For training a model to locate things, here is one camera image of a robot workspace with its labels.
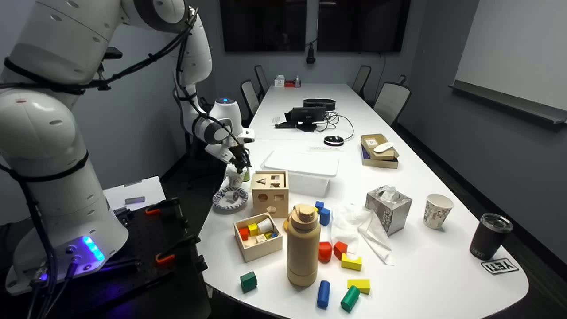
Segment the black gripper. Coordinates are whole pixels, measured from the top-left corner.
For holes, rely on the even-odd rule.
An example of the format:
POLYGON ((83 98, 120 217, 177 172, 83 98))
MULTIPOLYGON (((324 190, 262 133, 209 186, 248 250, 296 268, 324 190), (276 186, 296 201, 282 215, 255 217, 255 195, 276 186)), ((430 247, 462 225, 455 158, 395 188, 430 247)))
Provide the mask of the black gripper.
POLYGON ((230 147, 230 153, 232 153, 230 163, 235 169, 243 169, 243 174, 250 174, 250 155, 248 155, 248 149, 243 147, 243 146, 235 146, 235 147, 230 147))

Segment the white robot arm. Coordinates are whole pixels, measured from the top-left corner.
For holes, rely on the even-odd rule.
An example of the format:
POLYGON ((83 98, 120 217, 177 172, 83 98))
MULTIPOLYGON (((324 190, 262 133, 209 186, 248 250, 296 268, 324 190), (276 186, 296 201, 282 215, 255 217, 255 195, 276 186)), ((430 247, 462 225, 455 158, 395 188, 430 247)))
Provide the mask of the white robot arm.
POLYGON ((103 195, 72 116, 85 91, 110 87, 101 71, 118 25, 173 36, 147 61, 177 55, 184 130, 237 174, 250 167, 239 107, 230 100, 209 112, 198 107, 196 84, 211 75, 212 57, 189 0, 35 0, 3 61, 0 91, 0 155, 33 224, 5 279, 12 296, 95 273, 129 240, 103 195))

